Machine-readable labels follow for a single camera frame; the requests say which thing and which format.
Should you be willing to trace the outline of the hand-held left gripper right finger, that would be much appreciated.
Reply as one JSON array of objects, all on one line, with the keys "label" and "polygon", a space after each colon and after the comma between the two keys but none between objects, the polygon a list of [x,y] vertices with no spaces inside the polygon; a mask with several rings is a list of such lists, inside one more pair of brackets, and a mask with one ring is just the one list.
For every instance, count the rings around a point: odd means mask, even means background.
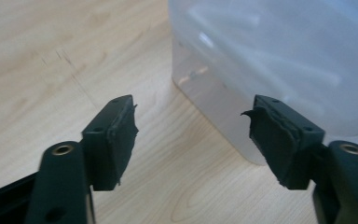
[{"label": "hand-held left gripper right finger", "polygon": [[253,109],[241,115],[251,119],[249,137],[280,184],[306,189],[311,154],[322,145],[325,131],[284,102],[264,95],[256,95]]}]

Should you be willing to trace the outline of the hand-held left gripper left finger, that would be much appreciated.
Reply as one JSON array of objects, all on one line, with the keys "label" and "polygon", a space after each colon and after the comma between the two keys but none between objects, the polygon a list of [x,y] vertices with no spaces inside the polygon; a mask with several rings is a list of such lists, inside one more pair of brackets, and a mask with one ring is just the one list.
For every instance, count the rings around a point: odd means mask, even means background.
[{"label": "hand-held left gripper left finger", "polygon": [[111,100],[83,130],[89,182],[94,191],[113,190],[120,184],[138,129],[131,95]]}]

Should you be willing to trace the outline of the clear plastic storage box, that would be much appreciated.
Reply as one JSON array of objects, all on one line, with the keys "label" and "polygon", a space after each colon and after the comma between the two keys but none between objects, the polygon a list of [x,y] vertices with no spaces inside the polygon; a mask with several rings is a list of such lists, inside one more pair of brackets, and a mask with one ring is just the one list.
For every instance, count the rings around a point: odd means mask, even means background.
[{"label": "clear plastic storage box", "polygon": [[168,0],[172,80],[248,161],[257,94],[358,144],[358,0]]}]

